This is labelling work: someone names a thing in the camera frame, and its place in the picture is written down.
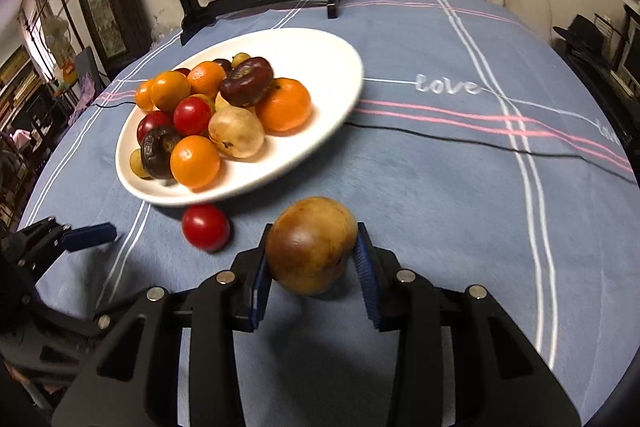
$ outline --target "black hat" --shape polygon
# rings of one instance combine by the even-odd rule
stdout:
[[[586,17],[576,15],[567,29],[554,26],[554,31],[578,51],[592,55],[598,61],[604,60],[602,57],[604,35]]]

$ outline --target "room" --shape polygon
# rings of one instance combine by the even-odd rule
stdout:
[[[0,0],[0,417],[637,425],[639,27]]]

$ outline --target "blue tablecloth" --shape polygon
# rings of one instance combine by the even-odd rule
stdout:
[[[55,215],[75,227],[111,221],[120,235],[64,254],[38,284],[44,300],[89,316],[150,285],[197,286],[254,247],[286,206],[322,194],[435,285],[487,286],[586,421],[640,343],[640,193],[578,78],[515,16],[482,0],[340,0],[336,20],[300,4],[222,20],[184,47],[173,36],[101,102],[132,100],[140,80],[195,52],[280,26],[325,30],[357,49],[366,82],[350,121],[369,127],[343,126],[282,178],[222,201],[236,233],[208,255],[182,237],[180,210],[149,206],[120,185],[114,149],[130,105],[89,108],[52,155],[22,225]],[[368,322],[352,265],[330,298],[274,285],[257,333],[236,334],[247,425],[382,425],[397,339]]]

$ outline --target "orange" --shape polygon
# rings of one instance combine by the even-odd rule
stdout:
[[[220,84],[226,78],[226,72],[220,64],[205,60],[193,68],[187,78],[191,84],[191,94],[206,94],[211,100],[215,100]]]
[[[220,155],[213,142],[204,136],[182,138],[171,153],[171,174],[189,188],[203,188],[218,174]]]
[[[153,80],[151,100],[161,111],[171,112],[191,93],[191,85],[179,71],[165,71]]]
[[[265,129],[289,131],[311,115],[311,96],[299,81],[276,78],[267,95],[255,105],[255,114]]]
[[[136,89],[136,105],[145,112],[154,110],[154,103],[151,101],[152,80],[143,82]]]

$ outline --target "black cable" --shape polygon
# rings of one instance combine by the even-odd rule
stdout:
[[[101,108],[104,108],[104,109],[112,109],[113,107],[119,107],[121,105],[125,105],[126,103],[135,104],[136,102],[120,102],[120,103],[117,103],[116,105],[100,105],[99,103],[92,103],[92,107],[101,107]]]
[[[549,152],[529,152],[529,151],[519,151],[517,149],[512,149],[511,147],[504,147],[502,145],[496,145],[494,143],[488,143],[488,142],[483,142],[481,140],[471,140],[471,139],[466,139],[466,138],[451,138],[451,137],[447,137],[447,136],[436,136],[434,134],[427,134],[427,133],[423,133],[423,132],[419,132],[419,131],[412,131],[410,129],[403,129],[401,127],[391,127],[391,126],[386,126],[386,125],[366,125],[366,124],[362,124],[362,123],[353,123],[353,122],[345,122],[345,125],[351,125],[352,127],[358,127],[360,129],[378,129],[378,130],[384,130],[384,131],[397,131],[397,132],[403,132],[405,134],[411,134],[413,136],[418,136],[421,138],[429,138],[432,140],[440,140],[443,142],[457,142],[457,143],[468,143],[471,145],[482,145],[485,147],[491,147],[492,149],[497,149],[499,151],[505,151],[505,152],[516,152],[519,154],[526,154],[529,156],[538,156],[541,158],[556,158],[556,159],[577,159],[577,160],[582,160],[584,162],[587,162],[589,165],[593,165],[594,167],[597,167],[598,169],[602,169],[605,172],[608,172],[609,174],[612,174],[612,176],[616,176],[618,178],[620,178],[621,180],[624,180],[625,182],[632,184],[632,185],[637,185],[638,182],[629,180],[628,178],[625,178],[622,174],[618,174],[615,171],[612,171],[610,169],[607,169],[606,167],[603,167],[602,165],[597,164],[596,162],[593,162],[591,160],[588,160],[587,158],[580,156],[579,154],[556,154],[556,153],[549,153]]]

